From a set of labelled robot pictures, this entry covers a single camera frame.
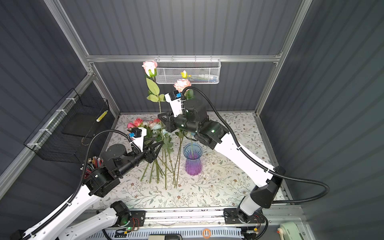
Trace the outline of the pink carnation flower stem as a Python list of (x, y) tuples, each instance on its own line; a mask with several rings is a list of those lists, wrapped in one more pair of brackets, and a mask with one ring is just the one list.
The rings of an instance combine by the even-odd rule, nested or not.
[[(188, 75), (188, 73), (186, 71), (183, 71), (183, 72), (181, 72), (181, 76), (182, 76), (182, 78), (177, 80), (176, 83), (174, 84), (174, 88), (179, 93), (182, 93), (182, 91), (185, 88), (192, 86), (191, 82), (188, 80), (188, 77), (191, 77), (191, 75)], [(193, 90), (187, 90), (185, 93), (185, 96), (186, 96), (187, 100), (193, 99), (194, 98)]]

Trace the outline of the light pink rose stem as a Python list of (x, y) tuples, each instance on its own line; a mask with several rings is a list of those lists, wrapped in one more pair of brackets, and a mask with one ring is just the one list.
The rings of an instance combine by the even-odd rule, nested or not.
[(159, 113), (162, 111), (162, 102), (165, 101), (165, 95), (161, 94), (160, 88), (156, 83), (156, 77), (158, 75), (158, 63), (155, 61), (145, 61), (142, 65), (146, 74), (146, 83), (149, 90), (147, 100), (158, 103)]

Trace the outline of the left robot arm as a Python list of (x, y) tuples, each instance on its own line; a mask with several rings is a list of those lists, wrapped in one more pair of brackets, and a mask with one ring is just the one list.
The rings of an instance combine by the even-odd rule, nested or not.
[(82, 180), (81, 185), (66, 201), (43, 220), (27, 230), (17, 230), (12, 240), (83, 240), (106, 228), (118, 225), (131, 228), (138, 224), (129, 208), (122, 202), (111, 204), (99, 214), (74, 225), (85, 210), (111, 192), (120, 180), (141, 162), (152, 163), (158, 156), (163, 142), (149, 142), (139, 150), (127, 152), (122, 144), (110, 146), (102, 156), (102, 165)]

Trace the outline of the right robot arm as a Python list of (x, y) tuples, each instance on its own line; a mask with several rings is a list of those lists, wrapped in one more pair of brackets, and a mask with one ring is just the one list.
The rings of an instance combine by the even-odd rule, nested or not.
[(205, 106), (197, 99), (182, 101), (165, 95), (171, 111), (159, 114), (168, 132), (181, 130), (191, 133), (193, 141), (224, 155), (243, 170), (254, 182), (255, 187), (237, 207), (237, 217), (248, 223), (255, 212), (268, 209), (272, 205), (282, 184), (282, 179), (270, 173), (275, 168), (258, 158), (241, 145), (231, 134), (229, 127), (209, 119)]

